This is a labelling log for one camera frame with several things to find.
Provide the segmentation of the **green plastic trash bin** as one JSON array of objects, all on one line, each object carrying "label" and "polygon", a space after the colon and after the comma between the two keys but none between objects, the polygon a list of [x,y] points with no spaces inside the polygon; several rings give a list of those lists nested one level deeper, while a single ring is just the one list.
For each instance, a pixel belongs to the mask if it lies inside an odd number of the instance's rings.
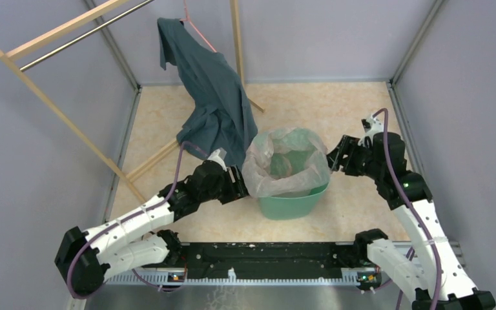
[{"label": "green plastic trash bin", "polygon": [[291,220],[307,216],[315,207],[327,186],[323,185],[308,193],[257,198],[262,214],[271,220]]}]

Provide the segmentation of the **pink plastic trash bag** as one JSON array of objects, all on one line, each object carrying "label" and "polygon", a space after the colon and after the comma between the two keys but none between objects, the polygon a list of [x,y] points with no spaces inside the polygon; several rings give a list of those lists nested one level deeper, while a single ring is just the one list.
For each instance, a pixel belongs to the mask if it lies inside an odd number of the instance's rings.
[{"label": "pink plastic trash bag", "polygon": [[329,183],[326,155],[327,147],[311,129],[282,127],[261,132],[246,150],[245,186],[254,198],[308,193]]}]

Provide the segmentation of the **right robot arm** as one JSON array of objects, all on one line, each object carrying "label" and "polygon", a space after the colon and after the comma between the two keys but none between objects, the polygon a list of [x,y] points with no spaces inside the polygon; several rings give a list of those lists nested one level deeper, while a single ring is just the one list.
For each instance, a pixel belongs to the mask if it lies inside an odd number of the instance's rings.
[{"label": "right robot arm", "polygon": [[481,291],[461,266],[437,217],[424,178],[407,168],[405,143],[395,133],[363,139],[343,136],[327,155],[332,171],[367,176],[407,232],[415,265],[400,254],[380,229],[356,234],[353,258],[384,271],[410,301],[412,309],[494,309],[489,291]]}]

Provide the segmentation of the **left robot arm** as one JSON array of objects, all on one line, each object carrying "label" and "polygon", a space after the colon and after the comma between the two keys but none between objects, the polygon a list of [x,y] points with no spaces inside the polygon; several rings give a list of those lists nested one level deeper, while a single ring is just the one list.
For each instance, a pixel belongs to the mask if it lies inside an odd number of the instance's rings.
[{"label": "left robot arm", "polygon": [[227,204],[248,195],[239,169],[205,160],[183,180],[175,179],[138,208],[112,221],[63,236],[54,263],[70,295],[86,299],[109,278],[142,265],[177,265],[181,243],[172,231],[142,236],[179,221],[213,200]]}]

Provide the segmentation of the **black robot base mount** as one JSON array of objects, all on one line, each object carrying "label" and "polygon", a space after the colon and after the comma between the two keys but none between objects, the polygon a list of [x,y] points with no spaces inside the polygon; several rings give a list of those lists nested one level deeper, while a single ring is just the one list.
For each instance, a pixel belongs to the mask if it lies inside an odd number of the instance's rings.
[{"label": "black robot base mount", "polygon": [[192,242],[183,244],[172,257],[149,267],[179,269],[195,279],[225,278],[233,269],[241,279],[341,278],[356,272],[359,282],[382,281],[380,269],[352,243],[344,242]]}]

